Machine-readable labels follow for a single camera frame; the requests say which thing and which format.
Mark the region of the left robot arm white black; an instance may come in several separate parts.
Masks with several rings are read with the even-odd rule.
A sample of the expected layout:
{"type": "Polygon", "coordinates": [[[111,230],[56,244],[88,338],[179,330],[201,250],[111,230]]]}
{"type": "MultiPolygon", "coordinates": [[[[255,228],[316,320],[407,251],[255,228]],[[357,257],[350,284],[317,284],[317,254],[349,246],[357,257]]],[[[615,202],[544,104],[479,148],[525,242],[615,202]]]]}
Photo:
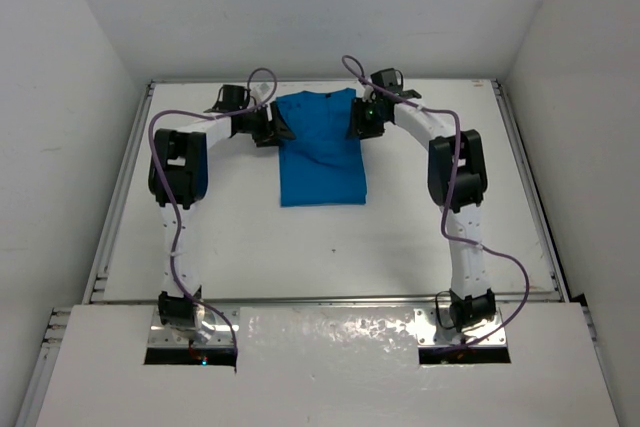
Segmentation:
{"type": "Polygon", "coordinates": [[[206,326],[208,312],[225,318],[203,300],[200,268],[184,259],[191,218],[207,193],[216,144],[236,134],[250,135],[259,147],[295,138],[276,106],[276,91],[275,84],[224,84],[205,112],[166,109],[149,122],[148,188],[161,211],[167,258],[158,297],[164,326],[195,334],[206,326]]]}

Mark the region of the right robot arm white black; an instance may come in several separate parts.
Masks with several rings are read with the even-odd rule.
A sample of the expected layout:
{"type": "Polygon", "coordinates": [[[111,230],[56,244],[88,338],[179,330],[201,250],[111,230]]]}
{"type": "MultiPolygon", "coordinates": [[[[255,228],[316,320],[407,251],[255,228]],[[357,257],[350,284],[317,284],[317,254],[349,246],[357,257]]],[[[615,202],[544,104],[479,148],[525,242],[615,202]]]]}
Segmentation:
{"type": "Polygon", "coordinates": [[[391,123],[426,150],[426,185],[441,211],[441,232],[451,258],[449,316],[458,332],[496,313],[482,253],[481,204],[488,187],[480,134],[463,131],[452,111],[430,109],[420,94],[404,88],[402,74],[380,70],[362,81],[365,92],[352,101],[349,137],[380,137],[391,123]]]}

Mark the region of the blue t shirt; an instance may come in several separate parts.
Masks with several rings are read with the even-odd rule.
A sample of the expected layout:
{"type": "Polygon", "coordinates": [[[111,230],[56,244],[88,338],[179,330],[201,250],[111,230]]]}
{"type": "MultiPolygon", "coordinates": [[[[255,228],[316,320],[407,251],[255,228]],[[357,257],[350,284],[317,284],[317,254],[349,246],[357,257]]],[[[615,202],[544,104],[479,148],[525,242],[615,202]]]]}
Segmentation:
{"type": "Polygon", "coordinates": [[[367,181],[359,138],[349,138],[356,90],[281,96],[277,106],[295,137],[279,147],[283,207],[363,205],[367,181]]]}

